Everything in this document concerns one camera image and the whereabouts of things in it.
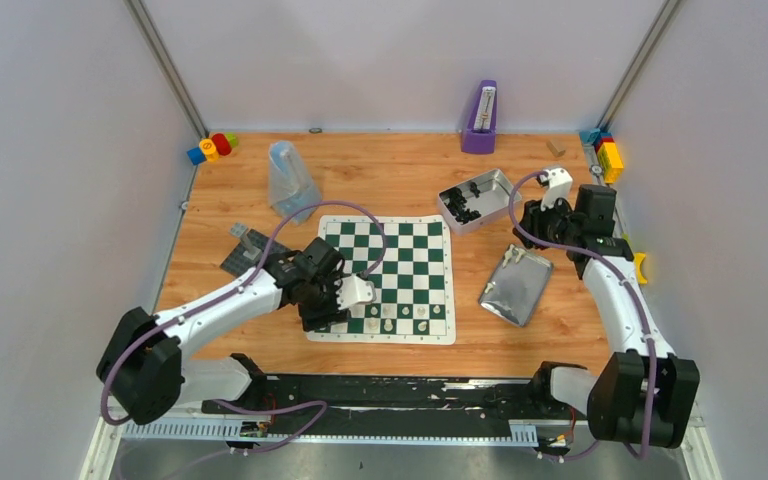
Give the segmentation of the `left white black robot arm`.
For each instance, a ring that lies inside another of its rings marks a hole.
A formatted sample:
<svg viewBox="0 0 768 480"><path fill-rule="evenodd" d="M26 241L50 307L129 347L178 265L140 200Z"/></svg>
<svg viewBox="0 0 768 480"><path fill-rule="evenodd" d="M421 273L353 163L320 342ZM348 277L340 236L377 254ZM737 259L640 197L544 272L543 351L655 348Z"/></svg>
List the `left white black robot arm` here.
<svg viewBox="0 0 768 480"><path fill-rule="evenodd" d="M196 360L194 354L230 330L294 305L305 330L342 321L339 300L345 258L322 238L303 250L264 247L259 261L228 284L157 313L126 311L96 367L100 413L110 425L149 424L172 407L227 400L243 413L258 411L266 386L236 358Z"/></svg>

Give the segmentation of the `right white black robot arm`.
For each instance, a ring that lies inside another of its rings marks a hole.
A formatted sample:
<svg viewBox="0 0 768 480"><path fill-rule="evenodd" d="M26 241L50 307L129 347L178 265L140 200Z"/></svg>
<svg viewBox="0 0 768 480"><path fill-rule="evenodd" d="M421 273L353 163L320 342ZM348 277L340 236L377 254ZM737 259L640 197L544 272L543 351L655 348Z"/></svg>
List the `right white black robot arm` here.
<svg viewBox="0 0 768 480"><path fill-rule="evenodd" d="M613 353L599 375L580 365L543 362L531 403L544 417L569 406L586 415L597 440L675 449L681 445L700 383L692 360L681 359L651 318L638 283L635 256L616 236L616 192L550 181L526 203L514 234L527 248L566 251L592 295Z"/></svg>

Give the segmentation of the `green white chess mat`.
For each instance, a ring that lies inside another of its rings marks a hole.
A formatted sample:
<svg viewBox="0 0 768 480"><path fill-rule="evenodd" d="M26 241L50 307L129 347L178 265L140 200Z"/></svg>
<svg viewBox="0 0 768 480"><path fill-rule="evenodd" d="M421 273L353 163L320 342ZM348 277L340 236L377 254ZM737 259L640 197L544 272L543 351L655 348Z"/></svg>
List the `green white chess mat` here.
<svg viewBox="0 0 768 480"><path fill-rule="evenodd" d="M320 219L319 236L345 257L345 271L360 273L375 261L380 264L369 275L376 300L349 310L344 323L306 334L310 341L330 343L379 343L452 345L456 340L456 312L453 254L450 229L440 215L422 217L381 217L380 233L365 216L325 215ZM394 315L386 317L382 307L392 305ZM412 313L403 315L410 306ZM440 305L440 314L432 307ZM370 314L377 306L379 315ZM380 320L380 332L364 332L368 318ZM394 330L386 332L384 321L391 319ZM418 334L415 325L428 322L428 332Z"/></svg>

